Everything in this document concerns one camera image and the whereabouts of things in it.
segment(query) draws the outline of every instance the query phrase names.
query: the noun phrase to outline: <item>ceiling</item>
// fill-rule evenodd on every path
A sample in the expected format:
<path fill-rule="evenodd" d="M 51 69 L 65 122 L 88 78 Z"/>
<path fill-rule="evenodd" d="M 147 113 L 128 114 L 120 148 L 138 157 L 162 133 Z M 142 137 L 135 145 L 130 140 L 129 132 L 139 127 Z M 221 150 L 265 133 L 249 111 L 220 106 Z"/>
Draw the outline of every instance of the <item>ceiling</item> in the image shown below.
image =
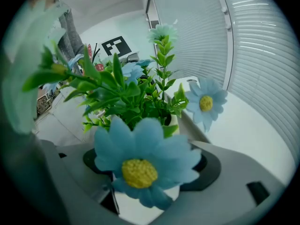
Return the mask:
<path fill-rule="evenodd" d="M 62 0 L 72 8 L 74 23 L 79 34 L 111 17 L 140 10 L 140 0 Z"/>

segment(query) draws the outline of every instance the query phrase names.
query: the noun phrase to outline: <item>red object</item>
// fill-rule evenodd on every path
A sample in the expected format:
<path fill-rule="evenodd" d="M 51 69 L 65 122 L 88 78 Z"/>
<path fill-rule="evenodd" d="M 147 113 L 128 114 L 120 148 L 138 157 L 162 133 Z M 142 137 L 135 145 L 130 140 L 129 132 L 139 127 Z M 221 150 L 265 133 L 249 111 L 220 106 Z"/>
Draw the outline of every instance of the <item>red object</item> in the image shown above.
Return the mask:
<path fill-rule="evenodd" d="M 99 72 L 102 72 L 104 71 L 104 66 L 103 64 L 99 63 L 95 66 L 96 70 L 99 71 Z"/>
<path fill-rule="evenodd" d="M 90 44 L 88 45 L 88 53 L 89 53 L 90 60 L 92 61 L 92 59 L 93 59 L 93 57 L 92 57 L 92 48 L 91 48 Z"/>

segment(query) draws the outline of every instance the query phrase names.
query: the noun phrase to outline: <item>window blind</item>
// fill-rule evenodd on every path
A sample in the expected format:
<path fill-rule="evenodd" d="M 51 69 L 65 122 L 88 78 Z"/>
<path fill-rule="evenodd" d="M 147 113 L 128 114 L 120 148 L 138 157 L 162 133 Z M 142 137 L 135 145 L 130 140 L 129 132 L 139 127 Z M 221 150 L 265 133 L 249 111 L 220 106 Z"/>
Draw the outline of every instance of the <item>window blind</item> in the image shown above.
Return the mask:
<path fill-rule="evenodd" d="M 226 3 L 234 39 L 228 90 L 269 121 L 297 161 L 300 154 L 297 38 L 273 0 L 226 0 Z"/>
<path fill-rule="evenodd" d="M 212 76 L 223 85 L 227 65 L 227 32 L 219 0 L 154 0 L 161 23 L 172 24 L 179 39 L 168 67 L 172 78 Z"/>

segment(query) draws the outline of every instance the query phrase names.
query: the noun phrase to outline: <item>green foliage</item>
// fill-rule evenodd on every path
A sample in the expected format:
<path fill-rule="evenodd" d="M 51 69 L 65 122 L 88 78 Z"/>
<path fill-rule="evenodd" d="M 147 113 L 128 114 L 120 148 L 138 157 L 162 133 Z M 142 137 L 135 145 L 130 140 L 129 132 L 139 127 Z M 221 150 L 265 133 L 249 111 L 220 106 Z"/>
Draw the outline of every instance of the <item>green foliage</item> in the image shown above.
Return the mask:
<path fill-rule="evenodd" d="M 156 69 L 155 73 L 159 79 L 153 80 L 151 69 L 143 67 L 145 78 L 138 79 L 138 83 L 125 83 L 122 73 L 124 63 L 120 63 L 118 55 L 113 55 L 113 62 L 108 61 L 103 72 L 98 72 L 94 64 L 90 61 L 87 48 L 84 48 L 84 58 L 79 61 L 84 69 L 84 75 L 72 73 L 67 62 L 64 60 L 58 47 L 55 45 L 55 55 L 59 63 L 55 64 L 52 54 L 48 48 L 44 48 L 39 70 L 32 74 L 25 84 L 23 90 L 31 90 L 45 83 L 55 83 L 66 80 L 68 84 L 61 87 L 72 87 L 74 90 L 66 97 L 65 101 L 78 96 L 85 97 L 85 100 L 78 106 L 89 106 L 83 116 L 86 122 L 83 123 L 84 131 L 87 132 L 92 126 L 101 126 L 109 129 L 111 116 L 118 116 L 123 119 L 130 129 L 134 129 L 136 124 L 145 117 L 156 118 L 162 125 L 170 114 L 181 116 L 181 111 L 185 109 L 188 100 L 185 98 L 182 84 L 178 91 L 174 93 L 172 99 L 165 99 L 165 91 L 174 85 L 176 79 L 169 79 L 174 72 L 167 71 L 167 66 L 174 60 L 175 55 L 169 54 L 174 48 L 169 36 L 161 37 L 161 41 L 156 40 L 159 51 L 155 60 L 163 71 Z M 102 117 L 91 119 L 90 113 L 104 111 Z M 178 126 L 163 126 L 164 136 L 169 137 Z"/>

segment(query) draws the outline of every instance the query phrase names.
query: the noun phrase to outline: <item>white table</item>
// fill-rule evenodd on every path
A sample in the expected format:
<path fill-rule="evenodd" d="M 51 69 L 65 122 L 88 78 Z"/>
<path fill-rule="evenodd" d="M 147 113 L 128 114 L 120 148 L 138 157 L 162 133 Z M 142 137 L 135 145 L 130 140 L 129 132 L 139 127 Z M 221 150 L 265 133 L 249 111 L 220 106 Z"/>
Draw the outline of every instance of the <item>white table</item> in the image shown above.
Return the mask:
<path fill-rule="evenodd" d="M 173 97 L 180 83 L 185 91 L 190 91 L 187 80 L 195 76 L 177 79 L 166 93 Z M 224 112 L 213 122 L 208 132 L 204 132 L 202 123 L 195 127 L 207 140 L 216 146 L 244 153 L 277 177 L 284 185 L 288 185 L 296 169 L 295 161 L 286 143 L 273 126 L 254 108 L 228 93 Z M 184 110 L 191 120 L 193 114 Z"/>

